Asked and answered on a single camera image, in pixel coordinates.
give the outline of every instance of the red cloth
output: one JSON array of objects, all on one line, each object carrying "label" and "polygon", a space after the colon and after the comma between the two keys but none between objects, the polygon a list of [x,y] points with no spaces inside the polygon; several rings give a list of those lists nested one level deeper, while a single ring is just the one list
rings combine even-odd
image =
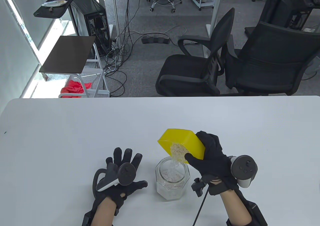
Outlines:
[{"label": "red cloth", "polygon": [[[86,89],[90,89],[92,86],[92,83],[84,84]],[[77,93],[82,94],[84,92],[82,85],[80,82],[76,82],[73,80],[69,81],[69,85],[66,87],[63,87],[60,91],[60,93]],[[81,98],[81,96],[62,96],[62,98]]]}]

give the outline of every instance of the computer tower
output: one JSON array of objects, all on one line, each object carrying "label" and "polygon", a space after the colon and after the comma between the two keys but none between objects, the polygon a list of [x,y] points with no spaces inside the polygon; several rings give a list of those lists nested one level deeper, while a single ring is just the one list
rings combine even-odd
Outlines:
[{"label": "computer tower", "polygon": [[[304,0],[266,0],[259,21],[295,30],[302,30],[312,8]],[[249,36],[254,27],[246,27]]]},{"label": "computer tower", "polygon": [[95,36],[99,55],[108,55],[111,38],[105,8],[96,0],[73,0],[71,6],[79,35]]},{"label": "computer tower", "polygon": [[271,16],[268,23],[285,28],[302,30],[311,11],[312,8],[306,6],[303,0],[280,0],[274,15]]}]

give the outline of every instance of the chair backrest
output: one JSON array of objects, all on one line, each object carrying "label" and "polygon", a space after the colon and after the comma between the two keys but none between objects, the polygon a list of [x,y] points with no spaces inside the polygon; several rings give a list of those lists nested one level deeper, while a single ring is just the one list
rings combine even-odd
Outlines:
[{"label": "chair backrest", "polygon": [[216,55],[218,50],[227,43],[231,34],[234,17],[235,9],[231,8],[215,26],[210,38],[210,55],[206,61],[206,65],[211,63],[212,58]]},{"label": "chair backrest", "polygon": [[241,78],[265,92],[293,94],[319,50],[319,33],[259,22],[238,54],[243,61]]}]

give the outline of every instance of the black office chair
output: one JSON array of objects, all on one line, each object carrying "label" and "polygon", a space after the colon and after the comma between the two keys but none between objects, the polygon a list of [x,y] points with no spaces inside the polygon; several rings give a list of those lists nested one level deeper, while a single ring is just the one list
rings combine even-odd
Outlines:
[{"label": "black office chair", "polygon": [[234,49],[232,35],[223,47],[225,84],[241,95],[292,95],[319,50],[319,33],[260,22],[242,49]]},{"label": "black office chair", "polygon": [[[217,96],[220,61],[218,50],[226,44],[233,25],[235,9],[230,9],[215,26],[211,38],[184,35],[178,45],[185,55],[169,56],[159,73],[155,88],[164,96]],[[208,58],[191,56],[183,45],[184,40],[195,41],[210,50]]]}]

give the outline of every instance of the yellow container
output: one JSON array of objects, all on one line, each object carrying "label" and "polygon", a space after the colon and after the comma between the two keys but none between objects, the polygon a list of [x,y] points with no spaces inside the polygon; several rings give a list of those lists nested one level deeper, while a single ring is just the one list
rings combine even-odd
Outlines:
[{"label": "yellow container", "polygon": [[158,140],[158,143],[163,149],[171,155],[170,147],[173,144],[183,145],[195,158],[203,160],[205,147],[199,138],[187,129],[167,129],[165,133]]}]

